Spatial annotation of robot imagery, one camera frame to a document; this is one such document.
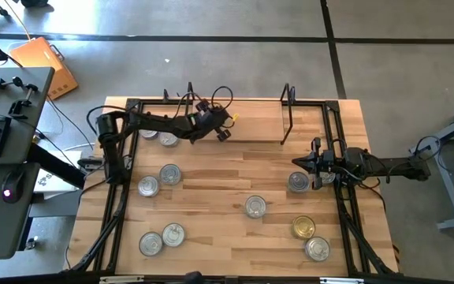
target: tin can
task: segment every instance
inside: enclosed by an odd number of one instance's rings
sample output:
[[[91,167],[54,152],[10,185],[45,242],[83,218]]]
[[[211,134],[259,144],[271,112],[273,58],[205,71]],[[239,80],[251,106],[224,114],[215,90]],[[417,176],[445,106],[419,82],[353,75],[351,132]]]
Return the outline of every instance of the tin can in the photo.
[[[155,256],[161,250],[162,238],[157,233],[146,233],[140,238],[140,252],[144,256]]]
[[[140,130],[140,135],[146,140],[153,140],[158,137],[158,132],[153,130]]]
[[[162,240],[164,244],[170,247],[177,247],[185,239],[185,230],[180,224],[170,223],[162,231]]]
[[[166,147],[175,147],[178,145],[178,137],[174,136],[172,133],[159,133],[158,140]]]
[[[293,219],[292,232],[296,237],[309,239],[313,237],[315,228],[314,222],[307,216],[299,216]]]
[[[330,255],[330,246],[325,239],[312,237],[306,242],[304,251],[314,261],[325,261]]]
[[[309,177],[301,172],[295,172],[288,177],[287,188],[291,192],[302,193],[309,190]]]
[[[168,164],[161,168],[158,176],[167,185],[177,185],[181,181],[181,170],[177,165]]]
[[[328,185],[334,181],[336,178],[335,173],[320,172],[320,177],[322,178],[322,184]]]
[[[260,218],[266,213],[266,201],[260,196],[250,196],[244,204],[246,214],[250,218]]]
[[[138,183],[138,192],[141,196],[153,197],[158,192],[158,181],[157,178],[152,176],[146,176],[141,179]]]

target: wooden table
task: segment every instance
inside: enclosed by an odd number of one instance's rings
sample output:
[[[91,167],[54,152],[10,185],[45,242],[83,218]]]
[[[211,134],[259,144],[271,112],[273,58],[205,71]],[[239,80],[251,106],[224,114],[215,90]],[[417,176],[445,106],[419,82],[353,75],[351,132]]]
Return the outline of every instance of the wooden table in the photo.
[[[106,104],[124,107],[126,99],[108,97]],[[359,101],[340,100],[339,104],[348,146],[369,149]],[[176,109],[174,106],[165,110],[160,106],[145,107],[144,111],[148,110],[172,114]],[[286,107],[282,114],[288,127]],[[201,271],[205,275],[346,275],[333,188],[326,186],[304,194],[290,193],[286,189],[290,173],[301,171],[291,164],[291,159],[307,155],[314,137],[325,139],[322,112],[317,107],[294,106],[293,121],[293,130],[283,146],[270,142],[217,141],[198,141],[190,145],[182,140],[175,148],[164,148],[157,140],[140,139],[117,274],[183,275]],[[181,168],[183,181],[175,186],[163,185],[156,197],[139,196],[137,182],[149,174],[157,177],[160,168],[167,163]],[[92,174],[85,186],[103,178],[102,171]],[[82,197],[69,243],[72,264],[80,260],[99,234],[107,189],[108,185],[100,185]],[[379,197],[368,190],[356,191],[366,239],[386,265],[397,271]],[[250,219],[244,214],[245,200],[251,195],[262,196],[268,204],[261,219]],[[291,222],[299,215],[311,217],[316,223],[315,236],[324,237],[330,243],[331,254],[327,261],[315,263],[308,259],[303,251],[304,241],[292,236]],[[143,256],[139,251],[141,236],[149,231],[161,233],[171,222],[185,228],[187,237],[183,245],[164,248],[157,256]],[[111,242],[110,237],[104,267]],[[356,266],[360,267],[355,241],[352,247]]]

